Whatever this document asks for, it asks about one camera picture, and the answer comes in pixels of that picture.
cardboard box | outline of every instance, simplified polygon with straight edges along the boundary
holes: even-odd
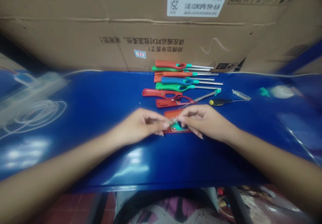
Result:
[[[0,0],[0,30],[59,68],[148,71],[161,59],[225,72],[293,1]]]
[[[276,72],[321,39],[322,0],[294,0],[279,22],[257,42],[242,71]],[[299,72],[321,71],[322,64],[314,63]]]

shipping label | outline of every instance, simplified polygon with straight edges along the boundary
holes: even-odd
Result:
[[[218,17],[225,0],[168,0],[167,16]]]

clear plastic tube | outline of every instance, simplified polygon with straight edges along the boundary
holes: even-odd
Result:
[[[244,99],[244,100],[251,100],[251,98],[239,91],[235,91],[235,90],[231,90],[233,94],[235,94],[236,96],[239,96],[240,98]]]

hand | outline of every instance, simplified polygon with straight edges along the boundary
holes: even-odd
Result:
[[[169,127],[169,119],[146,109],[139,108],[123,122],[111,130],[117,143],[133,144],[141,141],[152,133],[163,136],[163,130]]]
[[[178,120],[182,127],[187,125],[201,139],[201,133],[204,133],[208,137],[228,143],[240,131],[209,105],[189,106],[179,114]]]

small metal part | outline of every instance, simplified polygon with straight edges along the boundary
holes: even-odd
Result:
[[[172,118],[170,121],[169,121],[169,125],[173,125],[177,122],[177,119],[176,118]]]

